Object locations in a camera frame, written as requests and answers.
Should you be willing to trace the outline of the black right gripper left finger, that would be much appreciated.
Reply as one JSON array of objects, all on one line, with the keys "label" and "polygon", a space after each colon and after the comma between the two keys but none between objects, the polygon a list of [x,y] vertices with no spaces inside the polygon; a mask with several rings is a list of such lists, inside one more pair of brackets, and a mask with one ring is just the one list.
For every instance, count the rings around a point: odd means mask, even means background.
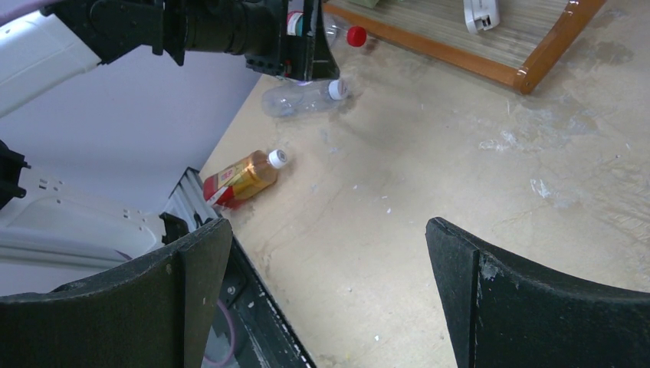
[{"label": "black right gripper left finger", "polygon": [[1,299],[3,367],[199,367],[232,241],[218,219],[48,293]]}]

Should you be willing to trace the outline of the clear bottle white cap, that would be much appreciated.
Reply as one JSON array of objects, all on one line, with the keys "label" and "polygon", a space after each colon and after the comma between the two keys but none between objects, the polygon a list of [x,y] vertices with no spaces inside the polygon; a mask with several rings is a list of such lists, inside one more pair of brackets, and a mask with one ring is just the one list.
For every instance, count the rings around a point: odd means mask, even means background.
[{"label": "clear bottle white cap", "polygon": [[344,79],[290,82],[264,92],[261,107],[273,118],[329,112],[338,108],[349,92]]}]

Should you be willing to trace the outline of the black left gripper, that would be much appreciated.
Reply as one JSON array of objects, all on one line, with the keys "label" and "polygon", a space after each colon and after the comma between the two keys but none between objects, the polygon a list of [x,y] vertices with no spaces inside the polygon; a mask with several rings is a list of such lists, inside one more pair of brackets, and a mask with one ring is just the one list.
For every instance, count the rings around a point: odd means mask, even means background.
[{"label": "black left gripper", "polygon": [[244,1],[243,5],[247,11],[247,33],[252,41],[251,49],[245,52],[247,68],[272,77],[306,81],[340,77],[327,42],[321,0],[304,2],[306,40],[287,33],[291,1]]}]

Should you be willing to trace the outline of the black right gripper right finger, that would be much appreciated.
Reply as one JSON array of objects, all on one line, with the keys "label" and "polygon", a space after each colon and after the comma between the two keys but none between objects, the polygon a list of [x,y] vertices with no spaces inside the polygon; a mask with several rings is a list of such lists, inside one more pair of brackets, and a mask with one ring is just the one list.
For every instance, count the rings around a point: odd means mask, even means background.
[{"label": "black right gripper right finger", "polygon": [[459,367],[647,367],[649,295],[577,278],[436,217],[425,233]]}]

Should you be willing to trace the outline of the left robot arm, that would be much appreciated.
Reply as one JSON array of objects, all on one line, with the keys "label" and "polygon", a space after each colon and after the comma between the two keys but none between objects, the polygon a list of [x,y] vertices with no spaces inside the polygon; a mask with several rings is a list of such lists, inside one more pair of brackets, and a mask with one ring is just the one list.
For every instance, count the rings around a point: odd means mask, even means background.
[{"label": "left robot arm", "polygon": [[[299,34],[287,31],[286,1],[37,1],[1,18],[1,115],[99,66],[149,46],[183,65],[189,52],[243,56],[249,69],[296,81],[336,79],[322,4],[306,1]],[[153,65],[131,70],[115,95],[97,88],[65,94],[25,127],[42,155],[108,181],[109,189],[149,195],[191,150],[222,137],[234,110],[221,86],[242,77],[216,64],[179,76]],[[31,185],[5,202],[4,228],[29,228],[60,240],[138,257],[171,242],[162,215],[86,199],[67,182],[25,166]]]}]

